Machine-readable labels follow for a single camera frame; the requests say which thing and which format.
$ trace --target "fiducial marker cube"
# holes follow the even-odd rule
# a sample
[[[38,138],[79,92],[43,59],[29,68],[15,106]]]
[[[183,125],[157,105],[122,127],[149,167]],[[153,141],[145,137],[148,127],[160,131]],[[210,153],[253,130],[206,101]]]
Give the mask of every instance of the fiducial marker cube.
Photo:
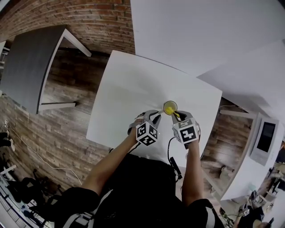
[[[144,122],[142,125],[136,126],[136,128],[137,141],[140,143],[149,146],[157,141],[158,132],[149,122]]]
[[[196,121],[190,118],[172,125],[174,136],[182,144],[188,144],[192,141],[198,140]]]

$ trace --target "glove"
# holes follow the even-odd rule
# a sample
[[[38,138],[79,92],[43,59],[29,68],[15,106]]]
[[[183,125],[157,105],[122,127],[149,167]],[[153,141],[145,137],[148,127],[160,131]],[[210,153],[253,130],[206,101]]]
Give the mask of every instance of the glove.
[[[155,129],[158,128],[159,126],[159,122],[161,120],[161,115],[158,115],[154,118],[153,121],[151,121],[151,116],[157,114],[158,111],[157,110],[149,110],[146,112],[141,113],[140,115],[138,115],[135,119],[134,122],[131,123],[129,125],[129,129],[128,129],[128,135],[130,134],[130,131],[132,130],[133,127],[136,127],[137,125],[142,125],[145,122],[149,122]],[[142,122],[135,122],[137,119],[141,119]]]

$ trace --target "brick wall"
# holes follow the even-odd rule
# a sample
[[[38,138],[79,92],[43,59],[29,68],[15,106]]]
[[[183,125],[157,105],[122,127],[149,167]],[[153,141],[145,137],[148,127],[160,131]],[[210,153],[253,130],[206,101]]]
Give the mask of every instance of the brick wall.
[[[20,0],[1,15],[0,41],[58,24],[90,50],[134,53],[130,0]]]

